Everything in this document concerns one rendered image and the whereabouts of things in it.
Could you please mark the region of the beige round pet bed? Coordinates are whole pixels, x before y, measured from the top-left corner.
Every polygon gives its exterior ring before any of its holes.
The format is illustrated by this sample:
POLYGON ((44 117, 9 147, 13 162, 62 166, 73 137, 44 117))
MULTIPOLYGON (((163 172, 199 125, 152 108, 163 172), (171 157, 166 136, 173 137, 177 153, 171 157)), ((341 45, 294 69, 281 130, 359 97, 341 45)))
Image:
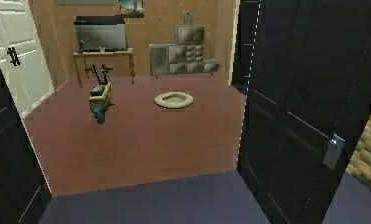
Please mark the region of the beige round pet bed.
POLYGON ((154 103, 166 109, 182 109, 190 106, 194 98, 184 92, 171 91, 159 94, 153 99, 154 103))

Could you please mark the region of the grey chest of drawers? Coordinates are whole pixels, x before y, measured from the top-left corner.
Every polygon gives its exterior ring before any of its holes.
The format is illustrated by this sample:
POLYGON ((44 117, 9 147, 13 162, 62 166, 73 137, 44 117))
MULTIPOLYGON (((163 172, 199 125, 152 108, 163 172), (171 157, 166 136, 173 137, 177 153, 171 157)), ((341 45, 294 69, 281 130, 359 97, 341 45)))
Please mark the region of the grey chest of drawers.
POLYGON ((213 75, 220 65, 215 58, 204 57, 204 40, 204 25, 176 25, 174 43, 149 45, 151 75, 213 75))

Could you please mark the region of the yellow toy scooter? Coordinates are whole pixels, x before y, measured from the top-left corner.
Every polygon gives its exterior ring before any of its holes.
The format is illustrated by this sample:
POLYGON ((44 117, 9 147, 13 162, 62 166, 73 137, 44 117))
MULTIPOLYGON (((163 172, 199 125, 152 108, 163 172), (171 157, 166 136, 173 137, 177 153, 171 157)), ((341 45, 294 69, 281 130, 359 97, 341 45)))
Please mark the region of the yellow toy scooter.
POLYGON ((111 83, 107 79, 107 74, 112 71, 112 68, 102 64, 102 78, 99 77, 95 65, 92 65, 90 68, 88 68, 88 71, 91 71, 95 75, 98 82, 98 84, 93 87, 89 93, 89 109, 97 123, 103 124, 105 122, 106 111, 110 106, 113 106, 113 103, 111 102, 111 83))

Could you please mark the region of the brown wooden table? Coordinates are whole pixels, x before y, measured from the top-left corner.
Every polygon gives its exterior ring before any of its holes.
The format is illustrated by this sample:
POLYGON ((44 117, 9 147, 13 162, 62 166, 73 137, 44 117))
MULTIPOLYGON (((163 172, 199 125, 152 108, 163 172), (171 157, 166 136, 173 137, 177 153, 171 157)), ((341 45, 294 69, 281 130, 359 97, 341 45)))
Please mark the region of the brown wooden table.
POLYGON ((79 86, 82 82, 90 79, 90 74, 87 69, 92 65, 96 65, 100 69, 102 64, 105 64, 114 69, 114 74, 111 78, 124 77, 130 75, 131 80, 135 78, 133 49, 128 48, 126 51, 114 52, 83 52, 72 54, 75 67, 76 80, 79 86))

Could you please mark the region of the black room door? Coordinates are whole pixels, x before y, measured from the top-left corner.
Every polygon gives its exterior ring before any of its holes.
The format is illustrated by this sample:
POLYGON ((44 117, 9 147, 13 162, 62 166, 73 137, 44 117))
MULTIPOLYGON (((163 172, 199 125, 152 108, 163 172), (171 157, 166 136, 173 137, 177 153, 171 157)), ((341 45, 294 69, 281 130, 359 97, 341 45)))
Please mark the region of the black room door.
POLYGON ((371 0, 240 0, 238 27, 237 170, 270 224, 322 224, 371 115, 371 0))

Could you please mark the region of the black television set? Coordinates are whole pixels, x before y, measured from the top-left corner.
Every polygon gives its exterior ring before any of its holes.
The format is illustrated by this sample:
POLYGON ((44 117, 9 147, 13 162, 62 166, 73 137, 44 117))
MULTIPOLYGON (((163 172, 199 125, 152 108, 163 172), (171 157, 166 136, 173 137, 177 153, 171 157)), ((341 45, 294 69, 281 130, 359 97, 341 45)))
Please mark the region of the black television set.
POLYGON ((85 51, 123 51, 128 49, 126 25, 122 15, 76 16, 73 22, 77 42, 85 51))

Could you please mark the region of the dark framed picture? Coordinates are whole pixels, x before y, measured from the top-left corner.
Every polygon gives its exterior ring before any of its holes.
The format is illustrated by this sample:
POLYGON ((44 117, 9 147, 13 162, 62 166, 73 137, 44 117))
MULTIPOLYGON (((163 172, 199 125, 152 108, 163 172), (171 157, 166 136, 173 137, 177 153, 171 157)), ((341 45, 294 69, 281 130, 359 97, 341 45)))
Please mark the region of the dark framed picture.
POLYGON ((143 0, 119 0, 121 14, 125 18, 143 18, 144 1, 143 0))

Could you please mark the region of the white room door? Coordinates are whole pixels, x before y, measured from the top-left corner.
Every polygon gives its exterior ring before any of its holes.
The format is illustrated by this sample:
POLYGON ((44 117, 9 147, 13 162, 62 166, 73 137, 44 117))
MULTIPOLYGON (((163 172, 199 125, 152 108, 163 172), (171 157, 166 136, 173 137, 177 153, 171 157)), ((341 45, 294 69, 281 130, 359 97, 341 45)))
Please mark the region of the white room door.
POLYGON ((0 69, 21 118, 55 91, 28 0, 0 0, 0 69), (10 47, 18 66, 7 54, 10 47))

